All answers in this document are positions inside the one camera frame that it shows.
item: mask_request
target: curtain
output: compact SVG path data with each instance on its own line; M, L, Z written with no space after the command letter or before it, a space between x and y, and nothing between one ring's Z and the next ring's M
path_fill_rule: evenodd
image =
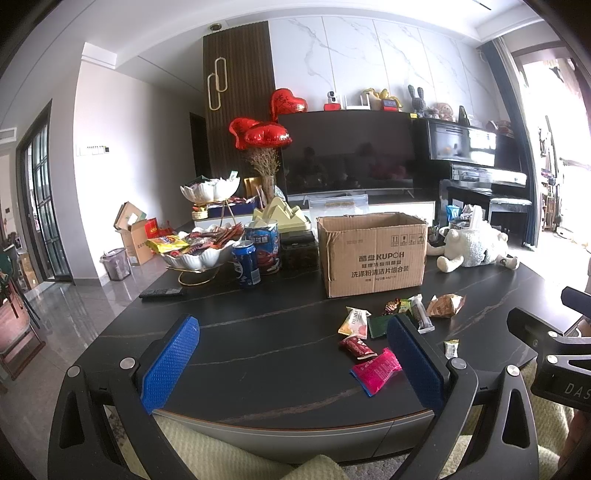
M524 173L527 175L527 198L531 201L531 209L527 215L527 227L525 230L524 242L536 247L541 225L541 201L540 181L538 179L538 168L535 166L534 150L528 134L525 120L525 109L521 98L521 87L519 71L515 60L502 38L495 38L482 47L496 84L499 87L501 98L511 120L511 128L517 141L519 156L522 160Z

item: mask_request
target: wooden slat wall panel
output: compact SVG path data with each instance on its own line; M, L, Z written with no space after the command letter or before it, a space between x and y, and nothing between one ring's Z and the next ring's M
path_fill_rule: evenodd
M275 90L269 25L259 22L206 35L203 39L203 75L213 72L218 57L228 63L228 89L220 94L222 107L212 112L206 103L207 144L214 177L227 177L232 170L240 176L256 176L234 147L228 125L237 116L269 121L269 99ZM217 106L214 78L212 105Z

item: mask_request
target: chair backrest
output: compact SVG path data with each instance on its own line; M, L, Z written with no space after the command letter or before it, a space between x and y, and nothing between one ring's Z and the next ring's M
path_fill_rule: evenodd
M14 274L12 259L6 252L0 252L0 284L7 286Z

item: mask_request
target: black tv screen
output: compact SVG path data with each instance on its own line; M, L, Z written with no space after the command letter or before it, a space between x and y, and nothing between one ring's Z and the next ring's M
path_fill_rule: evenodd
M287 194L412 188L415 152L408 113L344 110L280 115Z

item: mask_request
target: heart-shaped foil balloon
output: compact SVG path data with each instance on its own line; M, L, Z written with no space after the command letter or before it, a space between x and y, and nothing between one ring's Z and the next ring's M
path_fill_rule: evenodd
M274 122L263 122L248 129L244 134L244 143L249 147L277 148L291 143L287 129Z
M289 88L280 88L271 95L271 119L277 122L277 116L284 113L305 112L308 103L303 98L294 97Z
M252 118L244 118L239 116L230 122L228 130L236 137L236 148L238 150L246 150L248 145L244 142L244 134L250 127L260 124L259 120Z

